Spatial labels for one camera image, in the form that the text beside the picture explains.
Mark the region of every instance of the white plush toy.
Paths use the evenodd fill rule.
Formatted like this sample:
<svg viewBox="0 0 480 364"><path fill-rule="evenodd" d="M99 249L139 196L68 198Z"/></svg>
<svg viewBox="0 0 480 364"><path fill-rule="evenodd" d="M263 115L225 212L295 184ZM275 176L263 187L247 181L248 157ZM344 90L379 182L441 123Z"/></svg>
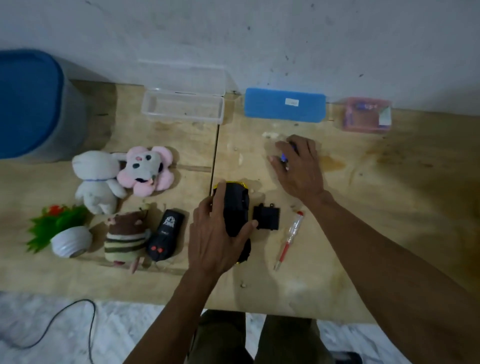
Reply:
<svg viewBox="0 0 480 364"><path fill-rule="evenodd" d="M125 153L107 153L90 150L72 159L73 171L83 180L75 198L83 202L92 214L114 214L117 197L125 198L127 192L116 180L120 171L120 160Z"/></svg>

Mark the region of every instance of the plywood surface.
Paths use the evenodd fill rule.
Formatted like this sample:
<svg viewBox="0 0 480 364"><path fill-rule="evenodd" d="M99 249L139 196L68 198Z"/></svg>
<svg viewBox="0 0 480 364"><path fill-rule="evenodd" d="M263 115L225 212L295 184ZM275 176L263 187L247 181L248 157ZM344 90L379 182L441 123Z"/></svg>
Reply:
<svg viewBox="0 0 480 364"><path fill-rule="evenodd" d="M224 275L212 306L373 322L310 213L273 271L302 205L281 190L266 156L276 152L274 139L294 133L317 142L327 189L339 203L480 298L480 118L395 110L393 129L382 136L341 131L341 115L330 106L330 120L319 124L249 119L241 97L227 103L214 183L246 182L251 206L281 208L280 230L254 233L249 260Z"/></svg>
<svg viewBox="0 0 480 364"><path fill-rule="evenodd" d="M156 206L149 222L153 227L158 225L166 208L178 208L189 217L209 193L217 125L149 121L140 113L143 87L75 85L88 101L90 135L84 148L126 152L138 145L169 147L176 179L170 190L145 199ZM44 206L73 204L81 181L70 162L23 165L2 161L0 166L0 290L146 303L168 301L188 267L186 250L182 249L188 236L181 237L175 257L140 267L134 275L125 268L111 267L103 258L105 216L95 217L91 223L92 253L77 259L60 259L49 247L36 255L26 253L25 242L31 238L27 233L29 219L40 215ZM141 203L142 199L130 196L121 211L135 210Z"/></svg>

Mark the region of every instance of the plant pot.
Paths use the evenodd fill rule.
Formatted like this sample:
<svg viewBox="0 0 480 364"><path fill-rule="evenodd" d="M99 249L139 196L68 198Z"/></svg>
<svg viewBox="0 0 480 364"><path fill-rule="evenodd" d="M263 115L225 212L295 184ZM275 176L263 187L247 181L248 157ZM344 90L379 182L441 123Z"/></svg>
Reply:
<svg viewBox="0 0 480 364"><path fill-rule="evenodd" d="M51 240L53 252L61 258L75 258L92 244L92 234L86 226L75 226L59 232Z"/></svg>

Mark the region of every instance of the brown plush toy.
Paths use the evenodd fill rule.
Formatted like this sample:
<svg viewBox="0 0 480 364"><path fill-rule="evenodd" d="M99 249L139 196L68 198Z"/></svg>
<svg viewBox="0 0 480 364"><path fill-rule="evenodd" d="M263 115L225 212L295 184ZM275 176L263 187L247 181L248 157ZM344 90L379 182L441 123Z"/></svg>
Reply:
<svg viewBox="0 0 480 364"><path fill-rule="evenodd" d="M108 218L108 233L104 242L105 259L120 266L130 263L130 271L137 270L139 260L145 254L145 242L150 237L145 218L148 206L139 211L116 214Z"/></svg>

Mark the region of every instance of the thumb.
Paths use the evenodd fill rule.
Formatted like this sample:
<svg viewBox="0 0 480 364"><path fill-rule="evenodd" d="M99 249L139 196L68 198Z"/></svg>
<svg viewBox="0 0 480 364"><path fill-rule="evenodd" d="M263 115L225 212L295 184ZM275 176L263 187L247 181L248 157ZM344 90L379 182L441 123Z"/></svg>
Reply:
<svg viewBox="0 0 480 364"><path fill-rule="evenodd" d="M258 226L257 220L252 220L247 222L238 233L237 237L235 238L234 245L239 248L243 249L243 246L247 242L250 235L253 233L253 230Z"/></svg>
<svg viewBox="0 0 480 364"><path fill-rule="evenodd" d="M279 180L283 179L287 175L287 171L285 170L285 167L280 161L280 158L277 156L269 156L268 160L272 165L278 179Z"/></svg>

